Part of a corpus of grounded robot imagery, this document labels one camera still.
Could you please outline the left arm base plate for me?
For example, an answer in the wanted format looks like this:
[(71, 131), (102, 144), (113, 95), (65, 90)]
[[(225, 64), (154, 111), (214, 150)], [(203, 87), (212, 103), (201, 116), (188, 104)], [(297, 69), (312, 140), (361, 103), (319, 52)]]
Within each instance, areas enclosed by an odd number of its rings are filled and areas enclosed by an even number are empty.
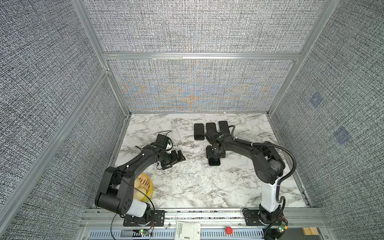
[(150, 218), (147, 222), (145, 222), (143, 218), (125, 215), (123, 226), (149, 228), (154, 225), (155, 227), (163, 227), (165, 222), (165, 213), (166, 211), (164, 210), (151, 210), (151, 214), (148, 215)]

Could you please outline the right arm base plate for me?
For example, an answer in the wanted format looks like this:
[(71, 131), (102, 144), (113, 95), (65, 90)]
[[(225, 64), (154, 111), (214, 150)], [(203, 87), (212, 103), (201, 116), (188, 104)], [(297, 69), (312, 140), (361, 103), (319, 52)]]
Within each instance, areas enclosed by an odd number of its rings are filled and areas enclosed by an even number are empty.
[(264, 224), (260, 219), (259, 210), (250, 210), (247, 208), (242, 209), (242, 214), (244, 216), (247, 226), (263, 226)]

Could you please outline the red emergency button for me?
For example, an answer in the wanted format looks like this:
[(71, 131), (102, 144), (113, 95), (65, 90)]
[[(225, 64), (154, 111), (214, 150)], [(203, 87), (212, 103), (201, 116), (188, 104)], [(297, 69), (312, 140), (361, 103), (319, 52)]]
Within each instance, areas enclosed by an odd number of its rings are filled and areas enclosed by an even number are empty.
[(225, 231), (226, 231), (226, 234), (228, 234), (228, 235), (233, 234), (233, 229), (231, 227), (226, 227)]

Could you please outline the yellow tape roll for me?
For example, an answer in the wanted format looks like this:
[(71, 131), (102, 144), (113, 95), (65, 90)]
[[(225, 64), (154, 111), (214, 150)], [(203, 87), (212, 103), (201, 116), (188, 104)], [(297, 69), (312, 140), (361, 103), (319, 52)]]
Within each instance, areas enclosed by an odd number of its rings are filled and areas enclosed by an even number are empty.
[(154, 186), (150, 177), (144, 173), (140, 174), (134, 182), (134, 198), (142, 202), (149, 202), (154, 193)]

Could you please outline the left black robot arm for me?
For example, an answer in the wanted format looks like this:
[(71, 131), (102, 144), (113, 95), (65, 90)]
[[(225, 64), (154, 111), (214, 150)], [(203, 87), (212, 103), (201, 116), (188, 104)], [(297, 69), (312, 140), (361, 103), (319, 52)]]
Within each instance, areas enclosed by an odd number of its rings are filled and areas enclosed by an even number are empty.
[(130, 215), (148, 219), (151, 206), (134, 198), (135, 180), (152, 164), (159, 162), (163, 169), (171, 168), (174, 164), (185, 161), (183, 153), (178, 150), (166, 152), (159, 146), (147, 145), (129, 162), (115, 168), (108, 167), (95, 197), (95, 205), (120, 216)]

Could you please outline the wooden block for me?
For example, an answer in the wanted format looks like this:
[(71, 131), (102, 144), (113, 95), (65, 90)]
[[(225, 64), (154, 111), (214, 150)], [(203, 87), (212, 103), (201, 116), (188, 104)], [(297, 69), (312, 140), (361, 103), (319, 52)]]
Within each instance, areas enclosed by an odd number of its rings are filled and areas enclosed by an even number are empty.
[(303, 234), (305, 236), (319, 236), (320, 233), (317, 228), (315, 227), (306, 227), (302, 228)]

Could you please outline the white paper label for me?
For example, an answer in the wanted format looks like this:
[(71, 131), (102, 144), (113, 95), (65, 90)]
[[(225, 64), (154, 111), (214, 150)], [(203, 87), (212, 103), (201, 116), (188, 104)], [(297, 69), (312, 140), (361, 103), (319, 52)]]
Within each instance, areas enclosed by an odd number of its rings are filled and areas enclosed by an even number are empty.
[(175, 240), (200, 240), (201, 223), (177, 221)]

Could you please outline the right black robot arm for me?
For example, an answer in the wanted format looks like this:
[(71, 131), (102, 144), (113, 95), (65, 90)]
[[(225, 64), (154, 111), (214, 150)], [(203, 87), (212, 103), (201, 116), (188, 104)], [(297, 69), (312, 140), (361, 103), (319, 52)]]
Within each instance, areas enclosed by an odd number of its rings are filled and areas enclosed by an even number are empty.
[(259, 206), (260, 221), (269, 225), (278, 220), (281, 213), (280, 185), (286, 167), (284, 161), (270, 142), (251, 143), (231, 136), (206, 137), (208, 159), (224, 158), (227, 151), (249, 158), (256, 176), (262, 181), (262, 200)]

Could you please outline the black phone screen up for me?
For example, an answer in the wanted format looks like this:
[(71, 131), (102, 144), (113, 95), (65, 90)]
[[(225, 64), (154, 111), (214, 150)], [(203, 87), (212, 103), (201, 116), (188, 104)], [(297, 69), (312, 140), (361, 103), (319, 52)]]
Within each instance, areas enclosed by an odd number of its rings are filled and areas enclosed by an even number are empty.
[(219, 121), (219, 127), (220, 127), (220, 134), (227, 134), (230, 135), (230, 128), (227, 121)]

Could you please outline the aluminium frame rail front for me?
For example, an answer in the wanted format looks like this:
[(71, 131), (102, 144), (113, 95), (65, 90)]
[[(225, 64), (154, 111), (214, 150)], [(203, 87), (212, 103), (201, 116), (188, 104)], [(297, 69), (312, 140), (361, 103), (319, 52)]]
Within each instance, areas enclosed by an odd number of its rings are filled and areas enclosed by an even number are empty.
[[(241, 208), (234, 209), (163, 209), (165, 222), (163, 228), (174, 228), (177, 221), (201, 223), (204, 228), (246, 227)], [(285, 208), (284, 216), (289, 227), (329, 228), (331, 225), (320, 208)], [(124, 219), (102, 209), (88, 209), (80, 223), (85, 228), (107, 228), (123, 226)]]

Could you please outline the black phone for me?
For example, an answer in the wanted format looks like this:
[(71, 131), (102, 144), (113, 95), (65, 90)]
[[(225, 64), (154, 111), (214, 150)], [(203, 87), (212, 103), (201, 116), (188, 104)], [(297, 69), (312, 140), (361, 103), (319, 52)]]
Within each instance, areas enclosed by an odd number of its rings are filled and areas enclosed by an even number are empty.
[(220, 166), (221, 161), (219, 158), (208, 158), (209, 166)]
[(216, 126), (216, 123), (206, 123), (206, 131), (209, 132), (209, 131), (213, 131), (213, 132), (217, 132), (217, 126)]
[(205, 139), (204, 124), (194, 124), (194, 139), (196, 141), (203, 141)]

